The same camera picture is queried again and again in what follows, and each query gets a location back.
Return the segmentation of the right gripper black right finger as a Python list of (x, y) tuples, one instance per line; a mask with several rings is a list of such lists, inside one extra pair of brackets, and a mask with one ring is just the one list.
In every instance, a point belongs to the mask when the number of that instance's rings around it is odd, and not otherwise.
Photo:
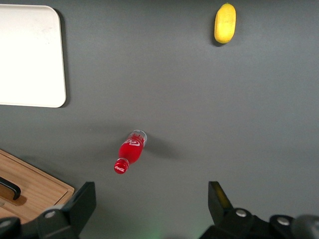
[(214, 222), (202, 239), (270, 239), (269, 224), (246, 209), (232, 206), (217, 181), (208, 183), (208, 208)]

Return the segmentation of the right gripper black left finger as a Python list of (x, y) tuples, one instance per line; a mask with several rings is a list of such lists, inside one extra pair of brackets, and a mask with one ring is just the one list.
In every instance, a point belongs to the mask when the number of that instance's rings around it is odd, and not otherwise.
[(94, 182), (86, 182), (60, 208), (45, 211), (37, 219), (40, 239), (78, 239), (96, 209)]

